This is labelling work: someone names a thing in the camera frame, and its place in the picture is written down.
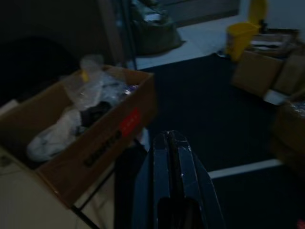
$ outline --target red label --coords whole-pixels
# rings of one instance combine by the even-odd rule
[[[141,117],[139,109],[136,107],[131,113],[120,123],[122,136],[126,137],[140,123]]]

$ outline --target white floor strip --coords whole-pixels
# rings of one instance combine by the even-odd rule
[[[211,179],[216,179],[220,177],[227,177],[227,176],[232,176],[236,174],[241,174],[241,173],[247,173],[247,172],[252,172],[264,168],[271,168],[275,166],[280,166],[283,163],[280,162],[277,159],[271,159],[271,160],[266,160],[266,161],[261,161],[257,163],[252,163],[248,165],[243,165],[243,166],[236,166],[232,168],[224,168],[216,171],[209,172],[209,175]]]

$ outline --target yellow bucket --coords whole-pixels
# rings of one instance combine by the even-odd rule
[[[238,61],[252,37],[259,34],[260,22],[267,12],[266,0],[251,0],[248,21],[230,25],[227,28],[227,44],[225,52],[233,61]]]

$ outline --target wall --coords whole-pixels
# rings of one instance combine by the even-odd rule
[[[0,43],[43,36],[63,45],[75,57],[103,53],[109,44],[95,0],[11,0],[0,3]]]
[[[241,0],[241,21],[247,19],[250,0]],[[269,28],[300,29],[300,38],[305,41],[305,1],[268,0],[266,22]]]

